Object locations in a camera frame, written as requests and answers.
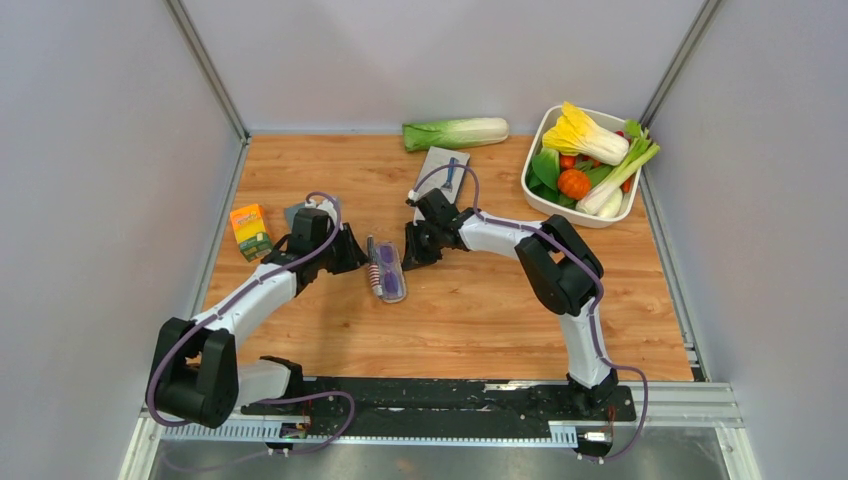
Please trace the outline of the newspaper print pouch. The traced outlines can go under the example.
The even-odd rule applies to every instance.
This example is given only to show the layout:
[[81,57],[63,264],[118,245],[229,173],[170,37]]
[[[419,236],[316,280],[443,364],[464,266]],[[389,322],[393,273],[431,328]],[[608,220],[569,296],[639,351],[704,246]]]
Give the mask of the newspaper print pouch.
[[388,304],[398,303],[407,297],[407,288],[401,259],[391,242],[377,242],[373,235],[367,238],[368,280],[375,296]]

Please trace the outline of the pink transparent sunglasses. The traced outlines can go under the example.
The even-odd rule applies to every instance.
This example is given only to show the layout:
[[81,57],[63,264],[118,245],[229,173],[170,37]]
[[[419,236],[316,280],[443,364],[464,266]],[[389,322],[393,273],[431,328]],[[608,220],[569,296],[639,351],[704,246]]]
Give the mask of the pink transparent sunglasses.
[[380,269],[382,298],[387,303],[398,303],[406,297],[406,286],[401,268],[401,259],[396,246],[391,242],[376,245],[377,264]]

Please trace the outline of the grey glasses case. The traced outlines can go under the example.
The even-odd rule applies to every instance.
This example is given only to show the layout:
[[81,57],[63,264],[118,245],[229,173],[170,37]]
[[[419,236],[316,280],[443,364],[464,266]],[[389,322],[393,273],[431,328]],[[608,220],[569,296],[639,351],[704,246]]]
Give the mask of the grey glasses case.
[[294,225],[294,219],[296,214],[305,206],[305,202],[299,202],[284,209],[283,215],[288,227],[292,227]]

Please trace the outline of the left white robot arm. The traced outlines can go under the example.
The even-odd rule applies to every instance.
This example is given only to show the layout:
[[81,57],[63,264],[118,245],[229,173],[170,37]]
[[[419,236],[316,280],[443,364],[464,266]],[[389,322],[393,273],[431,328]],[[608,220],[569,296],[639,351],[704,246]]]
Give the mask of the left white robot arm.
[[367,257],[342,222],[334,198],[300,205],[290,227],[222,301],[188,320],[173,317],[161,326],[145,393],[157,422],[217,428],[233,410],[266,400],[285,415],[302,408],[306,389],[293,379],[299,374],[296,364],[265,356],[239,365],[237,351],[320,271],[355,271]]

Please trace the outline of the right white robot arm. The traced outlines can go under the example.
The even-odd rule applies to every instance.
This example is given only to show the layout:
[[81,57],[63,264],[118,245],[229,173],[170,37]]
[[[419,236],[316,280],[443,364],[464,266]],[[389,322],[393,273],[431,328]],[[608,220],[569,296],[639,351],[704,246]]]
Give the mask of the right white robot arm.
[[569,221],[553,215],[543,222],[518,222],[472,207],[460,211],[439,189],[410,191],[407,203],[422,217],[405,226],[403,269],[433,265],[445,248],[517,260],[537,300],[560,322],[573,410],[588,419],[605,411],[618,373],[598,321],[604,270]]

